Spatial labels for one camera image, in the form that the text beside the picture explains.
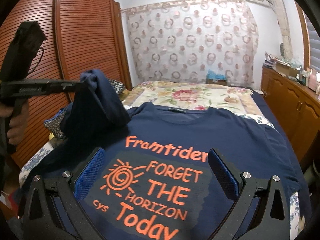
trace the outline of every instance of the pillow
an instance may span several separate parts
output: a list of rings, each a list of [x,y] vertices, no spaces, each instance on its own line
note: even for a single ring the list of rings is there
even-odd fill
[[[122,82],[114,79],[109,79],[109,82],[111,86],[114,88],[114,90],[116,91],[117,95],[121,95],[122,92],[125,90],[125,85]]]

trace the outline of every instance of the bed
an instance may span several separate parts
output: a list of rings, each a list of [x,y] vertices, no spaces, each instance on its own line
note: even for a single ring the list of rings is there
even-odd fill
[[[145,102],[190,110],[205,110],[209,107],[224,108],[243,118],[254,119],[259,125],[269,125],[276,129],[290,149],[290,160],[301,188],[299,195],[295,193],[290,198],[291,239],[297,236],[300,206],[303,208],[306,218],[311,213],[308,186],[303,179],[299,162],[284,131],[261,95],[239,87],[155,81],[144,82],[135,87],[123,101],[123,105],[129,109]],[[20,186],[23,185],[30,171],[62,141],[62,139],[53,138],[28,161],[19,176]]]

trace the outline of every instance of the cardboard box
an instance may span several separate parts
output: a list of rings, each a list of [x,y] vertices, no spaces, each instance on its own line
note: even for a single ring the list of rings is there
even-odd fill
[[[287,65],[282,65],[281,63],[277,62],[276,64],[276,71],[278,73],[282,73],[282,74],[285,74],[286,76],[288,77],[296,77],[297,74],[300,73],[299,70],[297,69],[294,69],[294,68],[291,68]]]
[[[228,81],[227,80],[207,79],[206,80],[206,84],[208,84],[208,85],[223,85],[223,86],[227,86],[228,85]]]

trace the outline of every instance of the louvered wardrobe door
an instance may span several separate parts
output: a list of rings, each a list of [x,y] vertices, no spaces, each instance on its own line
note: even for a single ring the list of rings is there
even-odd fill
[[[53,37],[52,8],[54,0],[20,0],[0,27],[0,66],[4,60],[8,46],[23,21],[38,21],[47,40],[43,42],[44,56],[35,70],[28,78],[60,79],[60,69],[56,56]],[[33,60],[32,69],[41,56],[41,51]],[[68,105],[65,94],[35,97],[29,100],[30,118],[25,137],[17,147],[12,158],[22,167],[46,142],[49,131],[44,127],[43,121],[54,116],[60,108]]]
[[[59,0],[57,9],[60,59],[69,78],[79,80],[83,71],[100,69],[108,78],[121,80],[113,0]]]

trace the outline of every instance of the orange printed text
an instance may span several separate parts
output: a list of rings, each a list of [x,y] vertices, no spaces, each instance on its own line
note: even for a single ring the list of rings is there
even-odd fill
[[[147,166],[146,171],[153,171],[156,175],[168,176],[173,179],[181,179],[183,182],[193,181],[195,183],[198,182],[199,175],[203,174],[202,171],[183,167],[175,168],[171,164],[159,164],[157,161],[151,161]]]
[[[100,203],[98,200],[94,200],[94,201],[93,201],[93,205],[96,206],[96,209],[97,209],[97,210],[101,210],[102,212],[107,212],[107,210],[109,209],[108,206]]]
[[[148,143],[142,140],[137,140],[137,136],[128,136],[125,141],[126,147],[140,147],[141,149],[149,149],[157,154],[179,156],[182,159],[191,159],[194,161],[207,161],[208,153],[194,151],[193,147],[182,149],[182,146],[173,146],[172,143],[161,145],[157,142]]]
[[[190,192],[191,190],[186,187],[180,186],[173,186],[171,188],[167,188],[166,183],[162,183],[159,181],[155,181],[152,179],[148,180],[150,182],[150,188],[148,190],[148,195],[152,195],[155,188],[157,187],[159,192],[157,193],[156,197],[161,198],[162,196],[166,196],[167,201],[172,201],[177,205],[183,206],[185,203],[182,201],[183,198],[187,198],[188,195],[184,194],[186,192]]]
[[[152,215],[149,219],[140,220],[136,214],[127,214],[126,212],[127,210],[133,211],[134,207],[124,202],[121,202],[120,205],[122,206],[121,212],[117,216],[116,220],[123,220],[126,227],[135,227],[136,231],[140,234],[149,236],[151,239],[170,240],[179,232],[178,229],[171,231],[169,227],[165,227],[162,224],[156,224],[156,215]]]
[[[130,203],[140,206],[141,208],[145,208],[146,210],[150,212],[154,212],[155,214],[166,216],[169,218],[174,218],[174,219],[181,219],[185,220],[188,214],[188,211],[182,211],[181,209],[176,209],[172,207],[168,207],[166,205],[152,202],[148,199],[145,199],[143,197],[137,197],[136,194],[133,194],[129,192],[127,196],[125,197],[125,200],[129,201]]]

